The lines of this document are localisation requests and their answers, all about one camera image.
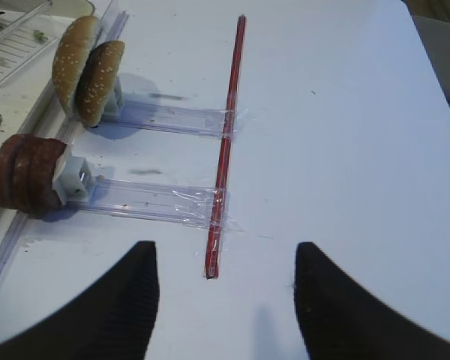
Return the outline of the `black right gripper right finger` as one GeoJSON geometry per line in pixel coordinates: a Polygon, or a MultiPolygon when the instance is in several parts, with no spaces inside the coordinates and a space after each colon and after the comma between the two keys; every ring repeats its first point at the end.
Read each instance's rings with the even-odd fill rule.
{"type": "Polygon", "coordinates": [[[294,306],[310,359],[450,359],[450,342],[391,309],[313,242],[295,253],[294,306]]]}

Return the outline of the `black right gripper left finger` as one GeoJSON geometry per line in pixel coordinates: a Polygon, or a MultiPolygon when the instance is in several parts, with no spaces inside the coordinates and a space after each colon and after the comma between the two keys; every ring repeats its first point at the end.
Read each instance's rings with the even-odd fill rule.
{"type": "Polygon", "coordinates": [[[53,314],[0,344],[0,359],[144,359],[160,300],[156,244],[137,242],[53,314]]]}

